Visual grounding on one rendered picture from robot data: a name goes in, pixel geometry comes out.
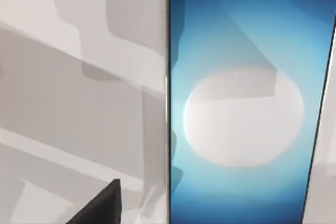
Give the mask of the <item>smartphone with blue screen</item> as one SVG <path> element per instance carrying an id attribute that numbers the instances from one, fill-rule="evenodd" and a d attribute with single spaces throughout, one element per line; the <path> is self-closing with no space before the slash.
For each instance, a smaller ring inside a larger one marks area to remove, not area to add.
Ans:
<path id="1" fill-rule="evenodd" d="M 336 0 L 169 0 L 169 224 L 302 224 Z"/>

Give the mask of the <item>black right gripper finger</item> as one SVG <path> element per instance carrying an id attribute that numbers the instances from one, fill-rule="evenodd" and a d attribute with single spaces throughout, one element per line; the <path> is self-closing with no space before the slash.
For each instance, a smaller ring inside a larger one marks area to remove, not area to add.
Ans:
<path id="1" fill-rule="evenodd" d="M 66 224 L 121 224 L 120 179 L 114 179 Z"/>

